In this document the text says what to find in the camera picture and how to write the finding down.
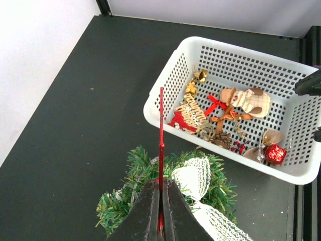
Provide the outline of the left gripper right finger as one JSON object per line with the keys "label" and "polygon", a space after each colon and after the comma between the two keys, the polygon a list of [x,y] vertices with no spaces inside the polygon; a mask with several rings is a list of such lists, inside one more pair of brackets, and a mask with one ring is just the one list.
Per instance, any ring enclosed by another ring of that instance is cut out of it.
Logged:
{"label": "left gripper right finger", "polygon": [[163,178],[164,240],[213,240],[193,216],[175,181]]}

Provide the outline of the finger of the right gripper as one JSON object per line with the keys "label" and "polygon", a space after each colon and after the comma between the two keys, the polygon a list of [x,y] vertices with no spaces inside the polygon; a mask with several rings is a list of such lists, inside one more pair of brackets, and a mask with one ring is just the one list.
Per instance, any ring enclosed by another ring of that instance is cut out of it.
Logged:
{"label": "finger of the right gripper", "polygon": [[321,127],[316,128],[316,130],[313,133],[313,139],[316,142],[321,142]]}
{"label": "finger of the right gripper", "polygon": [[294,86],[297,95],[320,96],[320,65],[313,66],[317,71],[298,81]]}

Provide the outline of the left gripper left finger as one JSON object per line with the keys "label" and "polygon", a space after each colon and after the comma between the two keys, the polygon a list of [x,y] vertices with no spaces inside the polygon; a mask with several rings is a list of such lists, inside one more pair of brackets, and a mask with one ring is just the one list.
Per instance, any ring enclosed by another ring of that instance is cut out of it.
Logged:
{"label": "left gripper left finger", "polygon": [[159,182],[148,181],[120,226],[107,238],[109,241],[157,240]]}

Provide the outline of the small green christmas tree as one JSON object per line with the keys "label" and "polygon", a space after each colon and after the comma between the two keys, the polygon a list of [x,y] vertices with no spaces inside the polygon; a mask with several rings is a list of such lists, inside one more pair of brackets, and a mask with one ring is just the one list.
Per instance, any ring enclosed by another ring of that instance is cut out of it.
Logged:
{"label": "small green christmas tree", "polygon": [[[124,221],[147,181],[158,177],[158,157],[150,158],[139,146],[129,152],[124,185],[104,193],[96,212],[98,225],[110,236]],[[164,176],[174,180],[197,220],[208,226],[216,237],[227,239],[234,231],[236,217],[233,206],[236,192],[223,172],[223,160],[200,150],[171,154],[164,159]]]}

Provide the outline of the silver bow ornament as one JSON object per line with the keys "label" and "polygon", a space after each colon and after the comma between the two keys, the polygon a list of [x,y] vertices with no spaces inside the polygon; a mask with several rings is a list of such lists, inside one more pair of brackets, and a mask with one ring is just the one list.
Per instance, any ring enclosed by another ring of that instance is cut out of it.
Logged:
{"label": "silver bow ornament", "polygon": [[194,201],[192,214],[213,240],[252,240],[217,209],[201,203],[211,181],[210,162],[207,157],[184,161],[182,167],[172,171],[171,177],[180,191]]}

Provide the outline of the red star ornament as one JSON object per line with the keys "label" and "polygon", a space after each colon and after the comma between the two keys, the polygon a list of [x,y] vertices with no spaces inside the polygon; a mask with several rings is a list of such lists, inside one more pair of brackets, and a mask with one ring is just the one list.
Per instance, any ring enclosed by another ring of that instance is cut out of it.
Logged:
{"label": "red star ornament", "polygon": [[159,210],[157,222],[157,237],[156,240],[165,240],[164,235],[164,208],[163,208],[163,178],[164,178],[164,88],[160,88],[160,126],[159,126]]}

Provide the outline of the white plastic basket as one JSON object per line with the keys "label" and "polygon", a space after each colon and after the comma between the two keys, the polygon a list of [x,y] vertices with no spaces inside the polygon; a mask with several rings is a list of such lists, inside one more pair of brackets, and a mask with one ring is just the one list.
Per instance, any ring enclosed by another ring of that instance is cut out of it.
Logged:
{"label": "white plastic basket", "polygon": [[175,107],[184,100],[194,72],[201,70],[208,72],[204,83],[196,83],[195,101],[201,110],[212,105],[208,95],[223,88],[245,91],[258,87],[270,96],[268,115],[243,120],[240,128],[250,148],[258,146],[267,129],[283,133],[280,146],[287,150],[285,160],[281,165],[257,163],[198,135],[170,126],[164,127],[166,132],[292,184],[305,185],[317,177],[320,143],[313,140],[313,133],[320,126],[320,97],[294,92],[295,83],[315,72],[314,67],[219,41],[188,37],[173,52],[152,87],[143,108],[145,119],[155,127],[161,116],[170,121]]}

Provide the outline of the string lights with battery box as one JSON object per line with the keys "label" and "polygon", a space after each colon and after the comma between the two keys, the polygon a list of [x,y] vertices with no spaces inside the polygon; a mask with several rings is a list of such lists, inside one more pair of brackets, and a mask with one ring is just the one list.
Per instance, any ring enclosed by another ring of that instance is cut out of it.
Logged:
{"label": "string lights with battery box", "polygon": [[116,191],[116,200],[121,201],[125,189],[131,188],[130,204],[133,204],[146,181],[158,177],[159,157],[131,157],[128,161],[129,171],[123,187]]}

